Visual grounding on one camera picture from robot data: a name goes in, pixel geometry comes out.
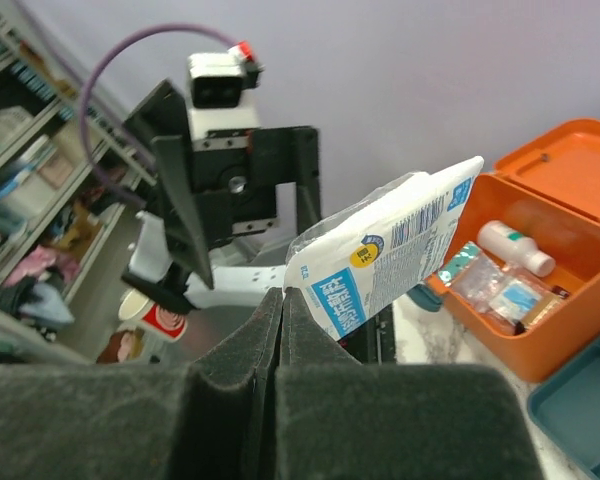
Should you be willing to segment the alcohol pad packets bag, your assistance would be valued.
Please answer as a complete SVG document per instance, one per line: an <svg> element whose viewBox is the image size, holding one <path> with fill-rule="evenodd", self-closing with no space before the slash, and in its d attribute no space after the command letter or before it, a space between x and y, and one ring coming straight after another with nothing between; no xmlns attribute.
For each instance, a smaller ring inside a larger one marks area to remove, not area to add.
<svg viewBox="0 0 600 480"><path fill-rule="evenodd" d="M497 265L481 254L451 283L459 295L490 325L509 336L530 329L532 310L549 294L549 287L517 264Z"/></svg>

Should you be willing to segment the red paper cup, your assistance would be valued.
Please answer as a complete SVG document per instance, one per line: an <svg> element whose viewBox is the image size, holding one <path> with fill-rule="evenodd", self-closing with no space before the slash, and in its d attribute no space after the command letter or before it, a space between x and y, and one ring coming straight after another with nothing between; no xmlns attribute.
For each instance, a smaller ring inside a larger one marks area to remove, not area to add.
<svg viewBox="0 0 600 480"><path fill-rule="evenodd" d="M135 289L127 290L121 298L118 319L152 333L165 342L176 342L186 332L184 315L170 312Z"/></svg>

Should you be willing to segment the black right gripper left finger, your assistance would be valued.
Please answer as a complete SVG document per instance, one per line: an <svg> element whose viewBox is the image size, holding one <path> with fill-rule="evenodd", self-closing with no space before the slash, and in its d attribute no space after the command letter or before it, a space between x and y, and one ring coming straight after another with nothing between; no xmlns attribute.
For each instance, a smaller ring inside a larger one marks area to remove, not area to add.
<svg viewBox="0 0 600 480"><path fill-rule="evenodd" d="M194 362L0 366L0 479L241 479L283 295Z"/></svg>

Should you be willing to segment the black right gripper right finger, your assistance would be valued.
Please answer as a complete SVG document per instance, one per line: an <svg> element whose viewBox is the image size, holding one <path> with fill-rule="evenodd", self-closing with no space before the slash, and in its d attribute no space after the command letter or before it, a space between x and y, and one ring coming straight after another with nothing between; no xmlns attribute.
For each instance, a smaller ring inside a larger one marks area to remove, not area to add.
<svg viewBox="0 0 600 480"><path fill-rule="evenodd" d="M539 479L516 395L482 365L361 364L285 292L280 479Z"/></svg>

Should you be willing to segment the white-blue dressing pouch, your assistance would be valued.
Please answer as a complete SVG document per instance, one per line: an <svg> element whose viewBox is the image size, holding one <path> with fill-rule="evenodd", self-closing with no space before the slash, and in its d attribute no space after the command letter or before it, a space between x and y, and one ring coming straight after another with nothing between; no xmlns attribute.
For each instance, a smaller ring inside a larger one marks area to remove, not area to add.
<svg viewBox="0 0 600 480"><path fill-rule="evenodd" d="M292 241L283 282L334 340L347 336L441 266L480 156L436 173L407 173Z"/></svg>

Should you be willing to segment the brown medicine bottle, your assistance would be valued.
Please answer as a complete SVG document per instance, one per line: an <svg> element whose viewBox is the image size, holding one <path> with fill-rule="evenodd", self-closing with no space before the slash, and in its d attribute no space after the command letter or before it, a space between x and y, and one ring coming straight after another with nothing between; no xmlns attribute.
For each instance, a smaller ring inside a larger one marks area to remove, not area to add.
<svg viewBox="0 0 600 480"><path fill-rule="evenodd" d="M568 290L554 286L521 320L515 322L513 335L517 336L535 328L570 296L571 293Z"/></svg>

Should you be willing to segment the teal divided tray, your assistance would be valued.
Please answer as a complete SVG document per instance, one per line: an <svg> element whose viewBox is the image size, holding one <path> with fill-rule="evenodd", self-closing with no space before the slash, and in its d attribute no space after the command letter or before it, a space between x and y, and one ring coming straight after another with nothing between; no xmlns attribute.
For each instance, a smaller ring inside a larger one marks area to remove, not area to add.
<svg viewBox="0 0 600 480"><path fill-rule="evenodd" d="M585 474L600 479L600 336L532 391L527 411Z"/></svg>

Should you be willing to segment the orange medicine kit box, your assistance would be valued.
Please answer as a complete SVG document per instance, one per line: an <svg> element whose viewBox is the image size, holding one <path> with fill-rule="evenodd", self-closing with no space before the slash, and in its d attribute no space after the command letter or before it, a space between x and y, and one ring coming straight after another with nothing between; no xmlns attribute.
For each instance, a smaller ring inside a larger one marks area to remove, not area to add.
<svg viewBox="0 0 600 480"><path fill-rule="evenodd" d="M488 234L501 244L483 245L486 255L518 263L566 299L514 334L438 275L428 283L517 377L541 382L600 335L600 120L561 124L477 177L448 253Z"/></svg>

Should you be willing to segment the storage shelf unit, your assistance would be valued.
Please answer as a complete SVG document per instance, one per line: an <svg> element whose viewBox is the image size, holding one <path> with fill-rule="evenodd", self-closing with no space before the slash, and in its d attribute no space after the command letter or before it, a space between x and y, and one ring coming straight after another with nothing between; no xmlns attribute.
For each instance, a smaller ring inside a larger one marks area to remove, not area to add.
<svg viewBox="0 0 600 480"><path fill-rule="evenodd" d="M53 64L21 4L0 1L0 341L42 362L89 364L116 327L133 211L122 188L151 183L75 77Z"/></svg>

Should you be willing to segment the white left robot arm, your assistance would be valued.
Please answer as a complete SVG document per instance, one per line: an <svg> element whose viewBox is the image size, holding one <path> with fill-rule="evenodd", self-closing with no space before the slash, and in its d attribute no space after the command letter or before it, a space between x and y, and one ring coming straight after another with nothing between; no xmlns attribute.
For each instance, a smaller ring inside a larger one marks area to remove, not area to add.
<svg viewBox="0 0 600 480"><path fill-rule="evenodd" d="M155 155L158 178L148 206L165 223L160 237L172 263L163 280L143 280L134 272L125 277L164 306L183 306L176 296L187 274L215 288L210 251L272 227L277 186L295 186L297 233L321 218L319 134L312 127L214 130L196 147L185 99L169 81L125 125L149 141Z"/></svg>

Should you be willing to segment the white plastic bottle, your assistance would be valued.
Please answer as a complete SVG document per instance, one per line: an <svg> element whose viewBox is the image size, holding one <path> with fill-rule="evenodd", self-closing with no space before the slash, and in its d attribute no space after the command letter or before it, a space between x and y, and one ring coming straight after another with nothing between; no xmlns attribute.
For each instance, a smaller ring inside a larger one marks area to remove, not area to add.
<svg viewBox="0 0 600 480"><path fill-rule="evenodd" d="M477 244L505 263L517 264L541 278L551 274L556 266L555 260L540 250L531 237L498 220L482 226Z"/></svg>

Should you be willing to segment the teal-header small packet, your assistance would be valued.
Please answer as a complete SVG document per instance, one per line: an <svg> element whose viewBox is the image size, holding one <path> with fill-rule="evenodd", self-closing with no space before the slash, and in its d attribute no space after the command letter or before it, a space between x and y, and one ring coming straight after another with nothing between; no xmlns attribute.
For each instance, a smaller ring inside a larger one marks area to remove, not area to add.
<svg viewBox="0 0 600 480"><path fill-rule="evenodd" d="M476 243L472 241L467 242L438 270L437 276L439 280L444 286L450 286L482 253L483 250Z"/></svg>

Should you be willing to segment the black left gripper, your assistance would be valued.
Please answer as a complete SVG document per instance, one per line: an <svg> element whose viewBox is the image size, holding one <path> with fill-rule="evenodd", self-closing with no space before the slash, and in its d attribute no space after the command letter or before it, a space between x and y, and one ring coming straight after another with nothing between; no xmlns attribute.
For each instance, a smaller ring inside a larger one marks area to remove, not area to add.
<svg viewBox="0 0 600 480"><path fill-rule="evenodd" d="M185 100L168 80L123 126L151 152L157 179L152 201L140 212L133 273L121 279L169 312L193 310L183 282L162 280L169 268L176 264L213 288L206 239L231 240L273 227L279 185L295 186L297 233L322 219L319 131L313 127L211 130L193 142L192 153Z"/></svg>

